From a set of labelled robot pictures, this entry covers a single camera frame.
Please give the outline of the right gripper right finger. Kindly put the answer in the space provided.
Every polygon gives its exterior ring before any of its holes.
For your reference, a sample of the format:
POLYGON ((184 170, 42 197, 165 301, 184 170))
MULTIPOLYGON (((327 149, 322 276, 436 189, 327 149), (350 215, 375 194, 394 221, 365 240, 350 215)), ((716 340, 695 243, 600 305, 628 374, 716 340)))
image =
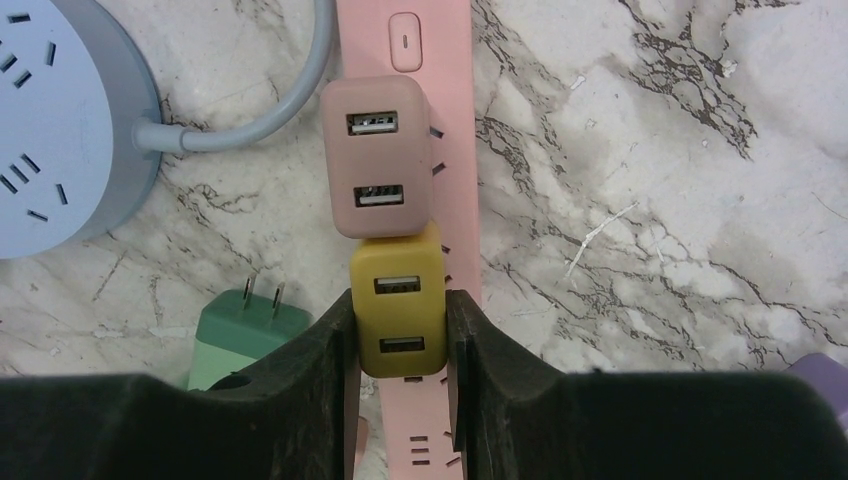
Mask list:
POLYGON ((565 373, 446 294, 450 422, 468 479, 843 479, 847 439, 769 372, 565 373))

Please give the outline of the brown pink plug adapter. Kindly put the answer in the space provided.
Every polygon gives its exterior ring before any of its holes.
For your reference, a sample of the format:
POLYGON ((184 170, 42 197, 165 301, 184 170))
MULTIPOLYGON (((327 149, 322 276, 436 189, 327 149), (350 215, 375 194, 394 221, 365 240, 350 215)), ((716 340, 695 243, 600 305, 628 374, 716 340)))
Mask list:
POLYGON ((415 235, 431 219, 430 106, 403 75, 335 80, 320 96, 332 217, 351 239, 415 235))

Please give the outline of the green plug adapter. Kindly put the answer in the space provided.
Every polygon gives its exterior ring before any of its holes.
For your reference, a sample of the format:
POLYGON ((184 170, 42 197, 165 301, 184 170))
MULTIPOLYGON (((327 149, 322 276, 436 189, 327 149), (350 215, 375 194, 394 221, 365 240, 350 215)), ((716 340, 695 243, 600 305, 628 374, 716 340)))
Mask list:
POLYGON ((222 378, 265 357, 312 323, 308 311, 283 301, 285 284, 270 297, 254 292, 257 276, 218 294, 200 312, 187 388, 207 390, 222 378))

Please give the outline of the pink power strip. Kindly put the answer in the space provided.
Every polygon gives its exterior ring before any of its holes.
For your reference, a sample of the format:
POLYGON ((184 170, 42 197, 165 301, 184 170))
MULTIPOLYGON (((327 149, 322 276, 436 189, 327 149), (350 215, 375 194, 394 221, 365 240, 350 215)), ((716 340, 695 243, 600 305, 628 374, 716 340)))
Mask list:
MULTIPOLYGON (((471 5, 467 1, 341 1, 337 11, 340 79, 408 76, 427 97, 433 160, 429 222, 438 226, 441 235, 445 294, 450 289, 463 290, 479 298, 471 5)), ((389 477, 462 478, 463 463, 452 442, 448 357, 433 375, 374 379, 389 477)))

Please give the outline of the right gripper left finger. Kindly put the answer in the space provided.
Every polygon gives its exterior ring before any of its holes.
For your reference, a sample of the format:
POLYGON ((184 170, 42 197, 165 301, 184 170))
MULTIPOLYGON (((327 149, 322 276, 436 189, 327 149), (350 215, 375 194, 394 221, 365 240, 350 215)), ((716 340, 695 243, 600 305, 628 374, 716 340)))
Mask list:
POLYGON ((1 382, 5 479, 350 479, 360 369, 349 293, 206 391, 147 374, 1 382))

